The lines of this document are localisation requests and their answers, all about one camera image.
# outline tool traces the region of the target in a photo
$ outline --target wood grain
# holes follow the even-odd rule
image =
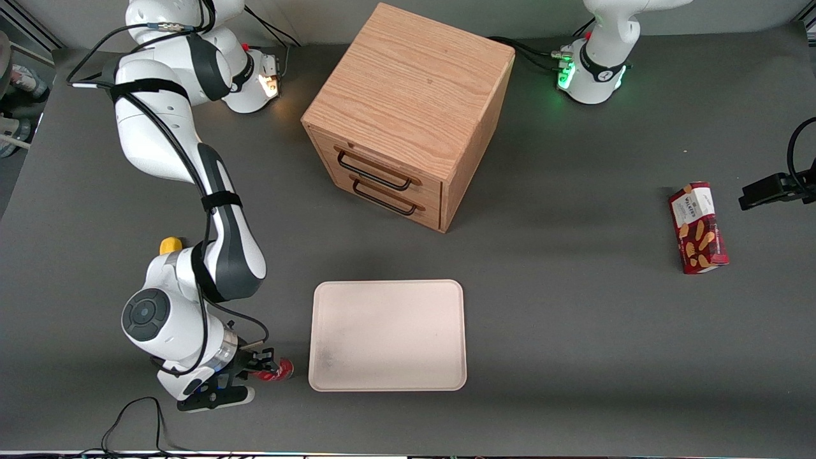
[[[448,181],[513,55],[380,3],[303,120]]]
[[[359,167],[363,171],[369,172],[370,174],[395,184],[405,183],[406,177],[411,178],[411,184],[406,190],[396,191],[391,189],[390,192],[394,195],[405,198],[412,203],[422,204],[426,207],[431,207],[434,209],[440,208],[441,183],[439,180],[435,180],[425,174],[405,172],[397,167],[372,162],[370,158],[367,158],[365,154],[360,153],[357,150],[356,145],[354,145],[354,148],[348,147],[348,143],[344,143],[338,139],[333,139],[331,136],[325,133],[315,131],[311,133],[310,136],[313,138],[313,142],[318,153],[320,153],[323,164],[331,174],[332,180],[336,185],[339,177],[342,178],[349,173],[354,174],[348,169],[342,168],[337,162],[338,147],[346,147],[345,149],[349,152],[349,155],[344,159],[344,161],[347,164],[354,167]],[[395,171],[396,174],[388,173],[388,169]]]
[[[443,233],[450,227],[454,214],[462,202],[464,192],[468,190],[470,180],[473,178],[473,174],[476,173],[487,145],[496,131],[496,125],[499,123],[499,115],[504,103],[504,94],[510,81],[512,64],[513,61],[510,60],[503,77],[499,81],[499,85],[494,89],[494,95],[490,98],[490,103],[485,106],[484,113],[480,116],[480,122],[477,124],[476,129],[473,130],[468,150],[459,160],[450,183],[442,190],[440,227]]]
[[[370,185],[423,206],[409,218],[444,233],[499,121],[514,57],[511,47],[380,3],[301,122],[337,186],[353,192],[360,179],[338,164],[341,149],[374,176],[411,178],[405,191]]]

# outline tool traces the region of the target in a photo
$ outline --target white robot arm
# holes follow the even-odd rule
[[[121,58],[109,88],[128,161],[152,176],[194,183],[209,219],[206,233],[210,223],[215,227],[215,240],[154,258],[144,286],[122,312],[127,337],[164,360],[158,379],[182,411],[248,403],[254,391],[232,385],[234,377],[256,373],[269,381],[292,371],[285,359],[280,366],[273,362],[271,349],[248,350],[231,324],[206,312],[208,302],[223,309],[216,303],[253,295],[266,263],[224,161],[198,138],[191,107],[221,99],[249,113],[277,96],[274,57],[244,49],[220,25],[242,12],[243,1],[208,1],[216,11],[211,30],[173,36]],[[194,24],[199,17],[209,20],[199,0],[131,0],[126,21]],[[168,32],[138,28],[131,34],[141,44]]]
[[[561,48],[567,56],[558,88],[583,104],[600,104],[620,87],[625,62],[641,36],[634,16],[646,11],[670,10],[692,0],[583,0],[597,21],[592,36]]]

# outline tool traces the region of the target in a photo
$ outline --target velcro strap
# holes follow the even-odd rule
[[[196,277],[196,282],[202,289],[204,297],[215,303],[222,303],[226,301],[215,287],[215,281],[210,276],[210,271],[204,266],[204,257],[202,256],[202,246],[204,241],[196,244],[193,247],[193,253],[190,254],[190,264],[193,267],[193,274]]]
[[[132,82],[124,82],[114,85],[109,89],[110,98],[114,102],[119,100],[125,94],[133,94],[134,92],[159,92],[170,91],[181,96],[184,96],[187,101],[190,100],[187,96],[187,91],[177,82],[164,80],[161,78],[143,78]]]
[[[612,79],[612,77],[620,72],[624,65],[626,65],[626,61],[616,65],[615,67],[604,67],[603,65],[596,64],[594,60],[589,58],[587,43],[584,43],[581,47],[579,59],[581,60],[583,67],[588,70],[590,74],[592,74],[593,78],[595,78],[596,82],[608,82]]]
[[[241,197],[232,191],[216,191],[213,194],[208,194],[202,198],[202,205],[204,212],[209,212],[216,207],[236,205],[244,207],[241,204]]]
[[[233,85],[235,85],[235,90],[230,89],[230,92],[240,92],[241,88],[244,87],[244,83],[248,82],[250,77],[252,76],[252,70],[255,69],[255,61],[252,59],[252,54],[246,53],[246,65],[244,65],[244,70],[242,70],[238,75],[233,77]]]

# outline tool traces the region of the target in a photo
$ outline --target gray tabletop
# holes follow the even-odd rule
[[[202,236],[196,191],[125,160],[103,92],[56,85],[0,224],[0,448],[96,446],[119,408],[151,394],[173,439],[198,449],[816,456],[816,208],[737,202],[784,169],[791,131],[814,114],[801,26],[645,37],[595,107],[519,59],[448,234],[331,184],[299,118],[343,52],[294,49],[282,98],[260,113],[193,111],[268,260],[258,293],[230,305],[265,321],[300,374],[197,414],[172,409],[118,324],[159,241]],[[803,166],[814,147],[805,133]],[[732,263],[701,276],[681,273],[667,209],[693,180],[712,183]],[[462,390],[309,387],[319,283],[439,278],[465,292]],[[150,449],[153,423],[135,407],[112,445]]]

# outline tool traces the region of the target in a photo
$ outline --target yellow object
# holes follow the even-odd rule
[[[162,240],[162,245],[158,247],[158,254],[164,255],[165,253],[176,252],[181,249],[181,239],[170,236]]]

